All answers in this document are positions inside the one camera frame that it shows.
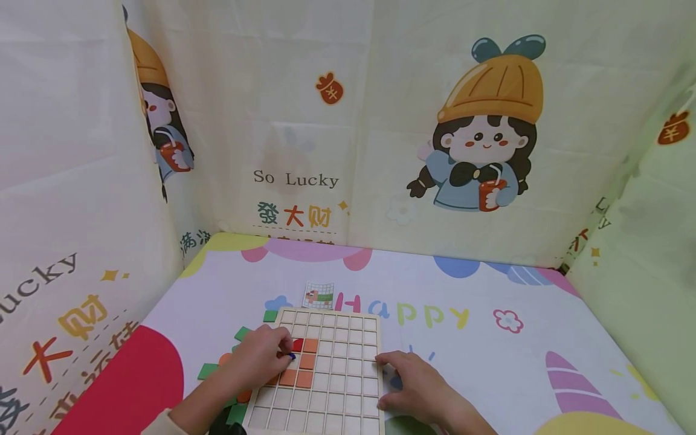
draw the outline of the colorful tablecloth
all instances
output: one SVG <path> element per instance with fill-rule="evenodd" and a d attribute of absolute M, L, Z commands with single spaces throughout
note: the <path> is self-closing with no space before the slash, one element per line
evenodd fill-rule
<path fill-rule="evenodd" d="M 139 434 L 199 383 L 265 310 L 301 306 L 307 282 L 334 309 L 381 317 L 382 348 L 437 368 L 500 434 L 683 434 L 556 271 L 221 233 L 147 316 L 55 434 Z M 385 387 L 401 383 L 387 370 Z M 386 431 L 435 434 L 388 414 Z"/>

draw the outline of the orange tile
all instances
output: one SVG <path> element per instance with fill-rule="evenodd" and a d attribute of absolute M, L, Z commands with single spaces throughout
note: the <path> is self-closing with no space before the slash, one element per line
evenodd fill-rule
<path fill-rule="evenodd" d="M 218 360 L 218 365 L 223 365 L 225 363 L 225 361 L 230 359 L 231 356 L 232 356 L 232 354 L 222 354 L 222 356 Z"/>
<path fill-rule="evenodd" d="M 244 391 L 242 394 L 237 396 L 237 403 L 247 403 L 251 399 L 251 390 Z"/>
<path fill-rule="evenodd" d="M 279 374 L 273 377 L 270 381 L 266 382 L 266 385 L 276 385 L 276 382 L 278 382 L 278 378 L 280 377 Z"/>
<path fill-rule="evenodd" d="M 304 344 L 305 352 L 309 352 L 310 354 L 317 353 L 317 349 L 319 348 L 319 340 L 315 338 L 308 338 L 307 340 L 305 340 Z"/>
<path fill-rule="evenodd" d="M 297 383 L 295 384 L 297 388 L 312 388 L 312 372 L 303 372 L 297 375 Z"/>
<path fill-rule="evenodd" d="M 297 370 L 287 369 L 280 375 L 280 384 L 286 387 L 292 387 L 295 384 Z"/>
<path fill-rule="evenodd" d="M 316 355 L 302 354 L 302 358 L 300 358 L 300 368 L 306 370 L 314 370 L 314 362 L 316 360 Z"/>

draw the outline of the square grid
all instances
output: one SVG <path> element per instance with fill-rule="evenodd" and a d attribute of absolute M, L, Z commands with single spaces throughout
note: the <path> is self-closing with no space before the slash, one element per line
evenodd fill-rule
<path fill-rule="evenodd" d="M 333 308 L 333 283 L 315 284 L 307 282 L 302 306 L 330 310 Z"/>
<path fill-rule="evenodd" d="M 382 435 L 377 409 L 382 372 L 379 318 L 283 308 L 276 326 L 290 331 L 295 361 L 254 391 L 244 419 L 249 435 Z"/>

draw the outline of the cartoon face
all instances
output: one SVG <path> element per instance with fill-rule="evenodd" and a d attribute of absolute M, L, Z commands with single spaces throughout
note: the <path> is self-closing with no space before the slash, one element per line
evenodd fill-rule
<path fill-rule="evenodd" d="M 440 140 L 444 148 L 449 148 L 450 157 L 457 161 L 474 164 L 488 164 L 508 161 L 517 148 L 527 145 L 529 138 L 519 136 L 510 127 L 508 117 L 500 118 L 499 125 L 489 123 L 488 116 L 475 116 L 466 127 L 445 133 Z"/>
<path fill-rule="evenodd" d="M 176 104 L 173 100 L 166 100 L 145 89 L 143 89 L 143 99 L 146 105 L 145 114 L 150 120 L 150 130 L 152 130 L 152 132 L 154 132 L 156 128 L 172 122 L 171 112 L 176 110 Z"/>

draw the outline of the cartoon girl with hat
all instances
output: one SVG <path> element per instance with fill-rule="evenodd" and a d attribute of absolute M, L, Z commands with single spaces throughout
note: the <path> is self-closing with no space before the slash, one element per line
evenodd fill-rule
<path fill-rule="evenodd" d="M 419 148 L 425 161 L 406 188 L 422 198 L 435 185 L 435 205 L 466 212 L 492 212 L 527 190 L 544 105 L 539 69 L 546 40 L 529 35 L 501 53 L 481 38 L 471 54 L 479 65 L 454 87 L 438 113 L 432 142 Z"/>
<path fill-rule="evenodd" d="M 175 172 L 193 169 L 193 151 L 174 103 L 162 61 L 150 44 L 137 33 L 128 29 L 128 36 L 143 88 L 145 118 L 155 146 L 155 159 L 162 180 L 162 196 L 166 200 L 164 182 Z"/>

